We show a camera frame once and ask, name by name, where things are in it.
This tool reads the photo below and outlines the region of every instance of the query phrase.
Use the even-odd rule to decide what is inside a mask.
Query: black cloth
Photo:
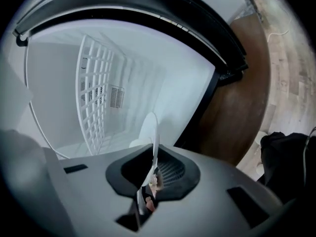
[[[307,135],[292,133],[285,136],[274,132],[261,140],[261,161],[265,171],[265,186],[283,203],[296,198],[304,189],[303,150]],[[311,185],[311,175],[316,153],[316,137],[310,138],[306,151],[306,187]]]

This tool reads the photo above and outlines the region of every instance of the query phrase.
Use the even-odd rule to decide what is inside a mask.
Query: white lattice panel
[[[109,75],[115,55],[121,54],[111,43],[83,37],[76,70],[76,102],[83,137],[92,155],[98,154],[105,136]]]

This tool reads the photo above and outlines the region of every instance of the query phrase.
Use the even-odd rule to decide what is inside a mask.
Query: white grid
[[[117,54],[117,47],[112,45],[111,42],[102,43],[85,35],[78,56],[77,111],[83,137],[91,155],[98,154],[105,136],[109,73],[113,57]]]

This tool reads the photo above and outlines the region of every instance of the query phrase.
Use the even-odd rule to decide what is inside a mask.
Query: brown floor
[[[235,20],[231,28],[246,50],[249,69],[241,81],[216,90],[187,148],[237,165],[251,146],[265,113],[270,60],[256,14]]]
[[[256,15],[231,25],[246,49],[249,69],[242,81],[216,91],[187,146],[234,165],[247,153],[238,166],[249,175],[260,161],[253,143],[259,130],[307,134],[316,126],[316,62],[305,32],[283,0],[255,2],[262,26]],[[268,35],[287,29],[286,35],[270,37],[268,50]]]

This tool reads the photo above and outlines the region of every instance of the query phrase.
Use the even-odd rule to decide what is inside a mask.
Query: wooden floor
[[[316,126],[316,62],[307,36],[297,17],[284,0],[255,0],[263,17],[269,40],[271,85],[268,105],[260,130],[268,134],[281,131],[308,134]],[[258,179],[256,166],[260,147],[253,143],[237,166]]]
[[[231,25],[246,49],[249,69],[242,81],[216,91],[186,148],[234,165],[247,153],[238,168],[257,179],[260,148],[253,141],[259,130],[307,134],[316,125],[316,62],[283,0],[255,2],[262,24],[253,14]],[[267,45],[271,32],[287,29],[286,35],[271,36]]]

